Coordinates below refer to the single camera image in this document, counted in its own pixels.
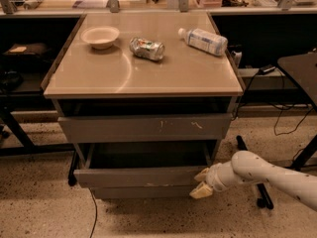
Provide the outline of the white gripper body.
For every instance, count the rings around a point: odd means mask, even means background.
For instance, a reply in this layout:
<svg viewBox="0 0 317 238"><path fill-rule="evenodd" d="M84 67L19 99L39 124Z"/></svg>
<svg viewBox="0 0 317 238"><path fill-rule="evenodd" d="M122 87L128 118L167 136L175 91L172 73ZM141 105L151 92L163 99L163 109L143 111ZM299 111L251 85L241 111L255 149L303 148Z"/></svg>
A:
<svg viewBox="0 0 317 238"><path fill-rule="evenodd" d="M230 162L211 166L207 172L205 181L217 192L225 191L237 184L236 175Z"/></svg>

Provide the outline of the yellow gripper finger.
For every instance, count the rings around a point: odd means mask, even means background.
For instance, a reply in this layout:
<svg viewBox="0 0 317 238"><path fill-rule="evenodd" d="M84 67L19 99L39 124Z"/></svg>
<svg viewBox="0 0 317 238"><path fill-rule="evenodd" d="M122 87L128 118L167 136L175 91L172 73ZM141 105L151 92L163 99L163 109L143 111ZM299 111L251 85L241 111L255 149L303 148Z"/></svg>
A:
<svg viewBox="0 0 317 238"><path fill-rule="evenodd" d="M208 175L209 169L203 169L199 174L197 174L194 179L198 182L206 181L206 177Z"/></svg>
<svg viewBox="0 0 317 238"><path fill-rule="evenodd" d="M211 196L213 189L205 182L201 182L189 195L194 199Z"/></svg>

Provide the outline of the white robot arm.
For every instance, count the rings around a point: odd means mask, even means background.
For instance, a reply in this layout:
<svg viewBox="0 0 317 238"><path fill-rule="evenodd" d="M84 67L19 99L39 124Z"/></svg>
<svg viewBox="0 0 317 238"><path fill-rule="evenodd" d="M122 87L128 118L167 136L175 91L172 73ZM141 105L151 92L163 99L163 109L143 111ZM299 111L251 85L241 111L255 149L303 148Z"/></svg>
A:
<svg viewBox="0 0 317 238"><path fill-rule="evenodd" d="M189 195L195 199L238 184L268 182L317 211L316 176L276 166L250 151L238 151L230 161L212 165L194 179L199 185Z"/></svg>

